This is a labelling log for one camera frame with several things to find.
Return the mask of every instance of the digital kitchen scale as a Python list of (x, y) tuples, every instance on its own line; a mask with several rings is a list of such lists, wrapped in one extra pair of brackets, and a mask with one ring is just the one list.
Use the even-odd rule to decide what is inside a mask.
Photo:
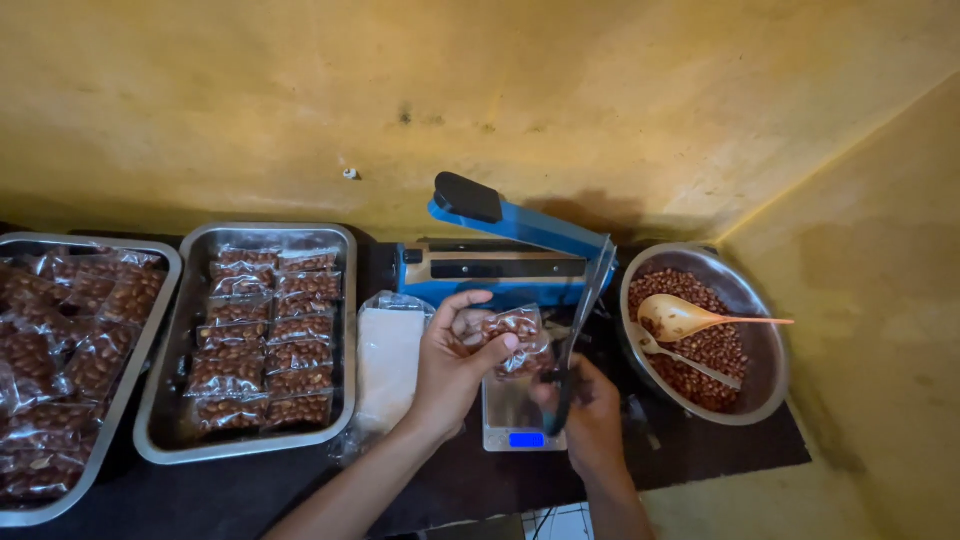
[[(471, 289), (493, 292), (484, 305), (497, 311), (537, 304), (578, 305), (578, 323), (592, 309), (616, 269), (608, 235), (502, 200), (495, 190), (453, 173), (437, 175), (427, 210), (434, 218), (499, 236), (491, 240), (431, 240), (399, 247), (397, 292), (439, 306), (448, 296)], [(562, 432), (571, 400), (569, 358), (574, 337), (555, 347), (560, 370), (551, 378), (560, 386), (561, 407), (544, 424), (530, 401), (530, 378), (483, 379), (483, 445), (488, 452), (566, 450)]]

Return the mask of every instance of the painted wall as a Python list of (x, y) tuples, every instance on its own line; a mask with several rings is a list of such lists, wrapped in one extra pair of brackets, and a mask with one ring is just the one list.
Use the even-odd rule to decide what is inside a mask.
[(621, 236), (711, 236), (956, 71), (957, 14), (936, 0), (4, 2), (0, 218), (451, 233), (423, 210), (451, 170)]
[(646, 496), (663, 538), (960, 530), (960, 73), (724, 239), (793, 351), (811, 465)]

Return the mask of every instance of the spoon handle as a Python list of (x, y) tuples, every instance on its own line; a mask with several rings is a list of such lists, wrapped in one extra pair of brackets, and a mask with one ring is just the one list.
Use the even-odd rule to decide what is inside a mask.
[(790, 319), (751, 319), (748, 317), (724, 317), (724, 323), (770, 323), (772, 325), (792, 325)]
[(706, 375), (707, 377), (710, 377), (711, 379), (719, 380), (720, 382), (723, 382), (724, 384), (726, 384), (727, 386), (729, 386), (734, 390), (740, 389), (740, 383), (733, 377), (728, 377), (715, 369), (710, 369), (701, 363), (697, 363), (693, 360), (684, 358), (683, 356), (677, 355), (675, 353), (671, 353), (665, 349), (663, 350), (663, 352), (666, 353), (667, 356), (670, 356), (675, 360), (683, 362), (684, 364), (692, 367), (693, 369), (699, 371), (700, 373)]

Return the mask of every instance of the stainless steel tray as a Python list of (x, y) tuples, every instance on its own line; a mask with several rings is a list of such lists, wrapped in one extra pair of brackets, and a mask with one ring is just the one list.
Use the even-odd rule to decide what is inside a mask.
[(0, 510), (0, 527), (26, 527), (48, 522), (63, 512), (70, 509), (71, 506), (80, 500), (86, 490), (90, 489), (93, 481), (100, 472), (100, 467), (104, 464), (104, 458), (107, 456), (107, 450), (113, 441), (113, 435), (116, 433), (117, 426), (120, 425), (120, 418), (123, 411), (127, 408), (127, 402), (136, 386), (136, 380), (139, 378), (143, 368), (144, 361), (153, 347), (156, 334), (163, 322), (163, 315), (170, 306), (170, 300), (173, 298), (174, 289), (177, 288), (177, 280), (183, 270), (180, 262), (180, 255), (172, 247), (159, 242), (145, 242), (139, 240), (122, 240), (118, 238), (100, 238), (95, 236), (72, 236), (69, 234), (48, 234), (48, 233), (10, 233), (0, 236), (0, 250), (4, 254), (25, 255), (39, 254), (52, 246), (69, 245), (76, 247), (88, 247), (91, 244), (109, 246), (111, 248), (122, 248), (135, 250), (139, 252), (159, 255), (163, 257), (168, 265), (167, 279), (163, 282), (160, 292), (156, 297), (154, 310), (151, 311), (147, 324), (143, 327), (140, 339), (133, 348), (130, 361), (127, 362), (127, 368), (124, 370), (123, 378), (117, 387), (116, 394), (113, 396), (113, 403), (107, 413), (103, 426), (100, 428), (100, 434), (97, 436), (97, 442), (93, 446), (90, 459), (86, 463), (84, 473), (80, 476), (76, 487), (70, 490), (58, 501), (45, 506), (29, 509)]
[[(186, 374), (182, 359), (194, 347), (193, 330), (204, 315), (210, 261), (226, 245), (246, 249), (336, 247), (337, 269), (344, 273), (344, 302), (338, 317), (343, 390), (334, 399), (330, 427), (276, 432), (223, 441), (198, 441), (187, 429), (189, 400), (182, 397)], [(356, 240), (336, 225), (324, 223), (212, 223), (190, 233), (180, 245), (185, 270), (170, 326), (147, 379), (136, 415), (133, 443), (146, 459), (161, 465), (220, 459), (315, 445), (342, 431), (353, 416), (356, 380)]]

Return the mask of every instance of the metal spoon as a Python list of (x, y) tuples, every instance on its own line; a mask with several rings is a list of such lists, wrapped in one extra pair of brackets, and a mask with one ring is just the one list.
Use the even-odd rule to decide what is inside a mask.
[(686, 300), (671, 294), (655, 294), (640, 304), (636, 310), (636, 320), (650, 319), (656, 331), (656, 338), (662, 343), (673, 343), (681, 339), (725, 323), (769, 323), (774, 325), (792, 325), (789, 319), (751, 319), (745, 317), (726, 317), (696, 307)]
[(637, 323), (633, 323), (633, 325), (636, 328), (636, 332), (640, 334), (640, 350), (643, 351), (645, 355), (670, 356), (671, 358), (677, 360), (678, 362), (683, 362), (684, 364), (692, 367), (693, 369), (699, 371), (700, 373), (706, 375), (707, 377), (710, 377), (711, 379), (719, 380), (720, 382), (723, 382), (724, 384), (726, 384), (730, 388), (733, 388), (734, 390), (740, 389), (740, 383), (733, 377), (728, 377), (715, 369), (708, 368), (707, 366), (701, 363), (686, 359), (683, 356), (680, 356), (676, 353), (667, 351), (657, 343), (657, 340), (654, 339), (653, 335), (650, 335), (650, 332), (648, 332), (647, 329), (643, 328), (641, 325)]

